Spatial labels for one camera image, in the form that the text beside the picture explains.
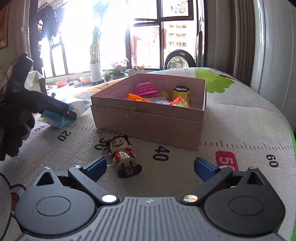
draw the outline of washing machine door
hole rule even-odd
[[[182,49],[171,52],[165,60],[165,69],[181,69],[196,67],[196,63],[191,54]]]

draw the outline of green edge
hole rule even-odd
[[[296,141],[295,141],[295,136],[294,133],[292,131],[292,128],[289,125],[290,128],[290,133],[291,133],[291,138],[292,138],[292,142],[293,142],[293,149],[294,149],[294,157],[295,157],[295,161],[296,161]],[[292,236],[291,236],[291,241],[296,241],[296,218],[295,218],[295,222],[294,222],[294,228],[293,228],[293,232],[292,232]]]

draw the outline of smiling mouth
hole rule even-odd
[[[122,146],[123,145],[123,143],[118,143],[118,144],[116,144],[116,145],[112,145],[113,147],[120,147],[120,146]]]

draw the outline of bamboo plant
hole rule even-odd
[[[91,64],[100,63],[100,41],[102,37],[101,27],[108,7],[109,3],[107,2],[106,4],[103,4],[102,0],[98,0],[98,2],[93,6],[94,17],[99,20],[99,26],[94,27],[92,34],[93,41],[89,47]]]

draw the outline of picture frame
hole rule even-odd
[[[8,46],[8,15],[10,3],[0,11],[0,49]]]

